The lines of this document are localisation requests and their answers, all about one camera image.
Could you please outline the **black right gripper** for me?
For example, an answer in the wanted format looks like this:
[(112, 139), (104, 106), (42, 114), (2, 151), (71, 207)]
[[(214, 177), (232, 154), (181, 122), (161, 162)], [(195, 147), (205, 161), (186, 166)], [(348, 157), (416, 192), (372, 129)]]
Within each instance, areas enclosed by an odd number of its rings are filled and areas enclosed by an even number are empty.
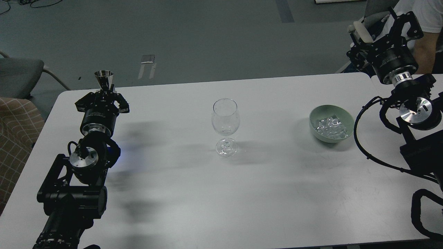
[(409, 11), (397, 14), (389, 8), (394, 23), (389, 33), (377, 41), (370, 35), (350, 33), (352, 43), (347, 52), (347, 72), (375, 72), (382, 84), (392, 84), (391, 77), (408, 72), (416, 73), (419, 66), (407, 43), (423, 38), (424, 32), (416, 15)]

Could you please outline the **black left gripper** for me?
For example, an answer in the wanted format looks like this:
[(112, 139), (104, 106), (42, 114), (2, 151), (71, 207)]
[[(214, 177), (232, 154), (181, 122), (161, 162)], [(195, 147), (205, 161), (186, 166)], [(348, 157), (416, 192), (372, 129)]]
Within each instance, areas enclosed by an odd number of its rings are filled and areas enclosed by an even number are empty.
[(90, 132), (102, 132), (108, 137), (114, 134), (117, 116), (129, 113), (129, 104), (120, 93), (107, 93), (107, 102), (102, 100), (102, 91), (89, 92), (75, 102), (78, 112), (84, 112), (80, 132), (86, 136)]

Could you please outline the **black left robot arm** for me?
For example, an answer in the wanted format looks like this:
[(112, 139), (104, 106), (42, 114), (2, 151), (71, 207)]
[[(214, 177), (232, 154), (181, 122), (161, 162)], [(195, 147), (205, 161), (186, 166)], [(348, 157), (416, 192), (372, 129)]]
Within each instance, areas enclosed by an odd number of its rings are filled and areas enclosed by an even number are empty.
[(112, 136), (117, 117), (129, 112), (129, 104), (114, 90), (98, 90), (75, 106), (84, 113), (83, 137), (68, 143), (68, 155), (57, 155), (37, 192), (48, 220), (35, 249), (78, 248), (85, 230), (106, 211), (107, 173), (121, 155)]

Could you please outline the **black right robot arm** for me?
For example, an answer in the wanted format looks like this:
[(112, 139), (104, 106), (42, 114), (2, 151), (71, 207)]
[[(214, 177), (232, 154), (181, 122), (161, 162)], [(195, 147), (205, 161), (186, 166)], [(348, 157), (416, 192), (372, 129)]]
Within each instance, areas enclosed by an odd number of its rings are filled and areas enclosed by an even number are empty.
[[(358, 69), (372, 67), (378, 80), (394, 88), (390, 97), (372, 98), (357, 115), (353, 137), (359, 150), (380, 165), (405, 172), (442, 186), (442, 142), (441, 130), (416, 139), (411, 129), (426, 131), (436, 128), (442, 122), (442, 93), (431, 99), (431, 89), (436, 79), (432, 74), (413, 78), (419, 66), (407, 47), (407, 38), (402, 35), (405, 24), (410, 24), (407, 35), (411, 40), (422, 38), (424, 33), (413, 12), (396, 14), (389, 7), (394, 23), (388, 34), (375, 41), (363, 21), (356, 21), (349, 27), (353, 46), (347, 52), (350, 62)], [(389, 130), (401, 134), (405, 145), (400, 154), (409, 168), (400, 168), (381, 161), (360, 144), (357, 128), (364, 112), (375, 104), (381, 104), (379, 117)]]

